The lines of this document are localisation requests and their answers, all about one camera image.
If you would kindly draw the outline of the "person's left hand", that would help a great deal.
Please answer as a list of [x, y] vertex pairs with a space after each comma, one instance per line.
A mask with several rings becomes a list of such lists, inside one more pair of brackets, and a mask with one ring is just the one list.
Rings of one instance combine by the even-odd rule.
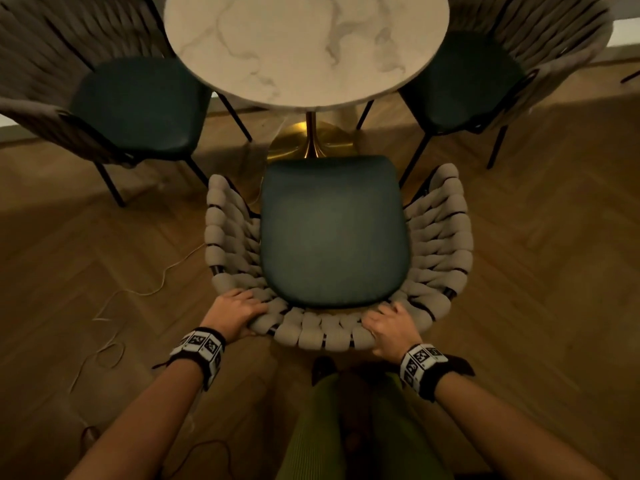
[[233, 289], [214, 300], [200, 326], [219, 332], [230, 344], [255, 336], [255, 332], [248, 328], [248, 323], [267, 311], [267, 304], [254, 298], [251, 290]]

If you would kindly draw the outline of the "person's right hand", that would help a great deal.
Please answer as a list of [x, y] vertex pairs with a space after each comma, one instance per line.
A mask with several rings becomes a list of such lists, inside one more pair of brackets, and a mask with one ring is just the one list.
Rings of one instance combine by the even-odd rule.
[[396, 301], [364, 313], [362, 326], [374, 337], [373, 355], [395, 365], [401, 364], [413, 346], [422, 343], [412, 317]]

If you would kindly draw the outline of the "person's left forearm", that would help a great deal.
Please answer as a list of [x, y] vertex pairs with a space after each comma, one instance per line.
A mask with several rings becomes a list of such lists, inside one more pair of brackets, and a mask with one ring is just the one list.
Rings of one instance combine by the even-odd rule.
[[195, 362], [171, 363], [101, 434], [67, 480], [153, 480], [203, 379]]

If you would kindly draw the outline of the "person's right forearm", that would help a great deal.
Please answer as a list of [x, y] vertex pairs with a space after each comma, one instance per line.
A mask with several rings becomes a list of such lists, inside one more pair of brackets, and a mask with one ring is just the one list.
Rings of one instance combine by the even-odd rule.
[[521, 411], [457, 373], [439, 380], [435, 399], [506, 480], [611, 480]]

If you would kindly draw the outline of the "black white marker wristband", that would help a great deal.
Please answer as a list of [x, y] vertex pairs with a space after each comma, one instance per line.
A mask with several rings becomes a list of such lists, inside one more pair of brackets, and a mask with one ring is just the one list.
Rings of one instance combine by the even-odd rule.
[[398, 375], [422, 399], [434, 403], [439, 381], [450, 372], [469, 377], [476, 375], [464, 358], [443, 354], [432, 344], [416, 344], [404, 354]]
[[165, 362], [153, 365], [152, 369], [168, 367], [176, 360], [189, 360], [199, 366], [203, 375], [202, 390], [208, 391], [220, 371], [226, 344], [220, 332], [199, 326], [183, 336]]

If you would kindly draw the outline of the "green ribbed trousers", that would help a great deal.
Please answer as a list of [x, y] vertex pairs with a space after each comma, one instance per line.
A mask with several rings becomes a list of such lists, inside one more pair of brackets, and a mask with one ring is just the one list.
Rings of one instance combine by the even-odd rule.
[[[334, 373], [313, 387], [276, 480], [347, 480], [338, 380]], [[380, 480], [454, 480], [407, 404], [397, 375], [384, 374], [372, 387], [371, 399], [374, 473]]]

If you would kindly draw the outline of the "round marble table gold base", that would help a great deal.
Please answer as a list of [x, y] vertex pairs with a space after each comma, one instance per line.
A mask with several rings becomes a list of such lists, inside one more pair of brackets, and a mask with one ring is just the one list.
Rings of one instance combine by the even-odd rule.
[[268, 161], [356, 155], [351, 136], [317, 113], [395, 92], [436, 55], [448, 0], [166, 0], [180, 61], [215, 93], [305, 114]]

